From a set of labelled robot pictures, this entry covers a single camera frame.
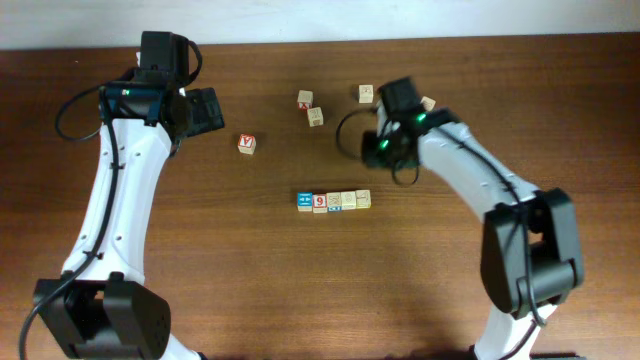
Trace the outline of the blue letter H block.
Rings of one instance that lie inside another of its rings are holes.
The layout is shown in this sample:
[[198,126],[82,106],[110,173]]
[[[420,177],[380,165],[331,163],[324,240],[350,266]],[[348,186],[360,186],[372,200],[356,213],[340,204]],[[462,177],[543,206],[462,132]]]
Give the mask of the blue letter H block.
[[311,192],[297,193],[297,209],[299,212],[313,211],[313,194]]

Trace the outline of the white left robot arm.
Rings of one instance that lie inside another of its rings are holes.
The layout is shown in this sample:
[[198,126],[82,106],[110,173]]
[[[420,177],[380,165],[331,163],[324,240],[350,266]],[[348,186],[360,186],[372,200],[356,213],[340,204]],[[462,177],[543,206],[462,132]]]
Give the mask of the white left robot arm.
[[57,279],[36,283],[40,317],[70,359],[201,359],[171,333],[166,300],[145,287],[156,185],[182,141],[223,128],[212,88],[193,89],[197,45],[145,31],[136,67],[95,87],[100,156],[79,236]]

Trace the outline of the blue edged X block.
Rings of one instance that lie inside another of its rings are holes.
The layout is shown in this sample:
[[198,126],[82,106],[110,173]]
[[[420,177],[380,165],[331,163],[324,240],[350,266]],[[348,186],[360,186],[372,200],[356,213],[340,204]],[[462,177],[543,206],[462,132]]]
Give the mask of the blue edged X block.
[[329,212],[340,212],[342,210],[342,197],[340,192],[327,193],[326,198]]

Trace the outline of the red number 6 block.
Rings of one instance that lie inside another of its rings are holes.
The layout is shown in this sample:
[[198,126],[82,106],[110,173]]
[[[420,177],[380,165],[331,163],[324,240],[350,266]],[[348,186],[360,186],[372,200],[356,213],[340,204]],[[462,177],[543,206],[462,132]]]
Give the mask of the red number 6 block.
[[314,213],[327,213],[327,196],[325,194],[314,194],[312,196],[312,211]]

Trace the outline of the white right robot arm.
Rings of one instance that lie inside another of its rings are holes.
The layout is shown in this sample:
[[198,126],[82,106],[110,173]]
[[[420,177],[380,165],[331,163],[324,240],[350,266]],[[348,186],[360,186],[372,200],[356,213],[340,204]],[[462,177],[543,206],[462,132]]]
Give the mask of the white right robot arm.
[[473,358],[530,358],[549,316],[584,281],[571,198],[509,170],[451,110],[427,109],[410,78],[377,92],[378,126],[363,135],[363,162],[433,172],[482,223],[480,276],[492,307]]

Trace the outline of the green wooden block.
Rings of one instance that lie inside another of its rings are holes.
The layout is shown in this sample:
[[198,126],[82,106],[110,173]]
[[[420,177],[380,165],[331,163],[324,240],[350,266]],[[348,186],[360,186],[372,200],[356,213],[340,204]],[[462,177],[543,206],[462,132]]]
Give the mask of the green wooden block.
[[340,193],[341,208],[343,211],[355,210],[357,208],[357,198],[355,191],[344,191]]

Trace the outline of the yellow wooden block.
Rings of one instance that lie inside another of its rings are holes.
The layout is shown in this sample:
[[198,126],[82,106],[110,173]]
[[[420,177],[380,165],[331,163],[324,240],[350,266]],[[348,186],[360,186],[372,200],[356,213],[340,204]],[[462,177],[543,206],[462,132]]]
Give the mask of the yellow wooden block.
[[368,189],[356,190],[356,208],[365,209],[371,207],[371,193]]

